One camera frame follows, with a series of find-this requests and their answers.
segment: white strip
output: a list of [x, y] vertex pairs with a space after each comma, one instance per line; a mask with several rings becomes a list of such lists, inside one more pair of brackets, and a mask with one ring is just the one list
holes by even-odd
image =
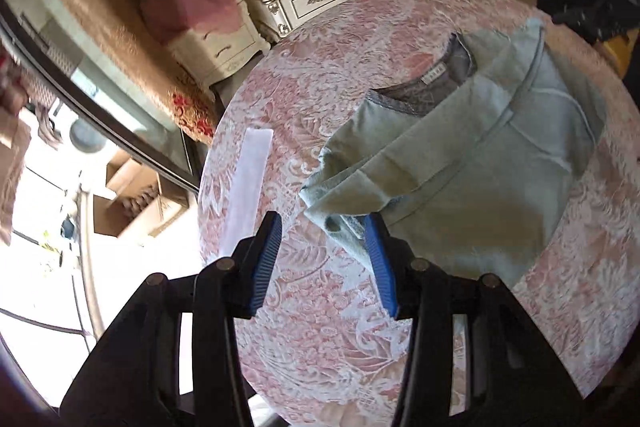
[[236, 172], [231, 181], [220, 256], [234, 253], [238, 241], [254, 235], [255, 217], [267, 169], [273, 129], [252, 129], [244, 133]]

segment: open cardboard box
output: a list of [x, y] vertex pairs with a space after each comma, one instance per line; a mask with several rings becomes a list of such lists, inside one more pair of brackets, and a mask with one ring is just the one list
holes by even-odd
[[[138, 196], [149, 185], [158, 186], [158, 196], [130, 219], [122, 199]], [[140, 242], [149, 235], [156, 237], [189, 208], [186, 190], [122, 150], [107, 164], [105, 186], [116, 193], [116, 198], [108, 200], [94, 195], [94, 232], [102, 235]]]

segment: blue object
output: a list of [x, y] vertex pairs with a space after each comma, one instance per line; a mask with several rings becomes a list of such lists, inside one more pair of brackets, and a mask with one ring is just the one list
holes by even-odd
[[271, 280], [271, 272], [278, 256], [280, 242], [282, 240], [282, 218], [280, 214], [276, 214], [271, 223], [271, 230], [268, 232], [267, 239], [264, 242], [258, 263], [255, 265], [253, 284], [254, 293], [249, 301], [249, 312], [255, 317], [258, 309], [262, 308], [264, 296], [267, 294], [269, 281]]
[[393, 318], [398, 315], [398, 298], [396, 297], [396, 279], [386, 257], [385, 243], [372, 214], [364, 218], [364, 243], [383, 307]]

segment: floral tablecloth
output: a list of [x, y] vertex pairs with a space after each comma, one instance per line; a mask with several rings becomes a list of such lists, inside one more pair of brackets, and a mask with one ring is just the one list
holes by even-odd
[[[242, 371], [294, 424], [386, 426], [398, 398], [409, 321], [381, 308], [372, 276], [303, 215], [300, 187], [325, 141], [366, 89], [403, 82], [443, 52], [453, 30], [505, 32], [537, 16], [546, 42], [600, 88], [607, 127], [553, 240], [513, 291], [581, 393], [617, 360], [640, 317], [640, 114], [614, 72], [564, 26], [516, 0], [351, 0], [274, 47], [231, 101], [199, 196], [201, 254], [217, 258], [244, 132], [272, 128], [256, 227], [282, 214], [283, 238], [264, 307], [238, 321]], [[463, 404], [455, 338], [452, 407]]]

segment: gold curtain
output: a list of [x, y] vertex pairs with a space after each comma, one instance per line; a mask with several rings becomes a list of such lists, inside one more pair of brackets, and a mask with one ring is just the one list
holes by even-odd
[[193, 139], [210, 144], [220, 114], [148, 32], [138, 0], [61, 0], [103, 53]]

